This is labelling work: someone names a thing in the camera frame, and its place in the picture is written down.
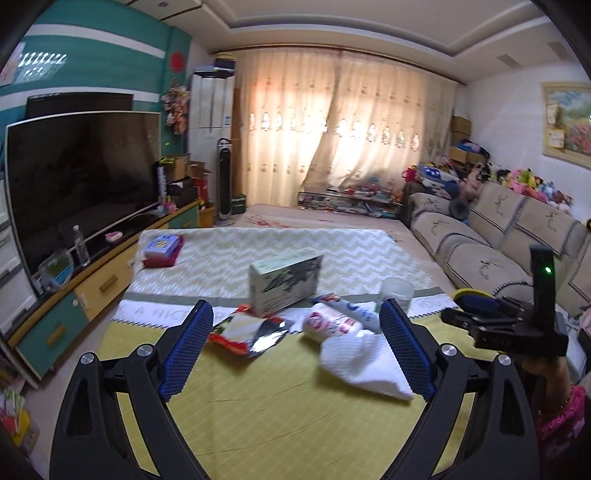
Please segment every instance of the zigzag pattern tablecloth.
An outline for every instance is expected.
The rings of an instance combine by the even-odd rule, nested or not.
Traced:
[[[246,298],[248,266],[286,251],[312,247],[323,254],[319,293],[378,293],[387,277],[415,288],[433,286],[431,278],[385,232],[359,229],[210,228],[168,230],[185,244],[170,268],[142,267],[142,249],[162,231],[139,239],[129,293],[181,297]]]

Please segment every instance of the red circle decoration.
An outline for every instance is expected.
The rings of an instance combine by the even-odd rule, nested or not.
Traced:
[[[180,73],[184,70],[184,57],[179,51],[170,56],[170,68],[174,73]]]

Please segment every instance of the pink object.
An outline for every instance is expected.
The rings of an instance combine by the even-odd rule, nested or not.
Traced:
[[[402,172],[402,178],[409,183],[411,181],[417,180],[417,169],[416,168],[408,168],[406,171]]]
[[[580,385],[573,387],[573,398],[557,417],[544,421],[538,414],[535,431],[540,448],[541,470],[546,470],[549,463],[556,460],[580,433],[585,425],[585,389]]]
[[[109,232],[105,235],[105,240],[107,240],[107,242],[110,244],[114,244],[122,236],[123,236],[123,232],[119,232],[119,231]]]
[[[521,195],[524,194],[526,187],[527,187],[527,185],[525,185],[525,183],[519,183],[517,180],[512,180],[511,183],[509,184],[509,188],[511,190],[513,190],[514,192],[520,193]]]

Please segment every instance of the metal screw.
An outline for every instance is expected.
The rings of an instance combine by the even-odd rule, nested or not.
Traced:
[[[443,352],[443,355],[454,356],[457,353],[457,348],[453,345],[450,345],[449,343],[446,343],[445,345],[441,346],[441,351]]]
[[[139,356],[148,356],[154,351],[154,347],[152,345],[140,345],[138,347],[138,355]]]
[[[91,364],[94,359],[95,356],[92,353],[85,353],[80,357],[80,363],[82,365],[88,365]]]
[[[507,355],[503,354],[503,355],[499,355],[499,363],[501,365],[505,365],[506,367],[508,367],[509,365],[511,365],[511,358],[509,358]]]

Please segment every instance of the teal wall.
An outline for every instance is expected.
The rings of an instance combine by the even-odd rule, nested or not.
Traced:
[[[134,110],[163,112],[160,96],[174,77],[183,82],[186,76],[171,71],[169,58],[179,51],[186,59],[191,37],[113,0],[57,0],[23,42],[24,54],[35,53],[36,60],[39,53],[48,53],[48,61],[38,63],[43,74],[36,71],[28,77],[34,60],[22,61],[16,81],[0,87],[3,133],[6,125],[22,120],[27,96],[43,93],[121,90],[134,94]],[[50,54],[65,57],[52,63]],[[164,113],[161,117],[163,154],[182,152],[181,139],[164,125]]]

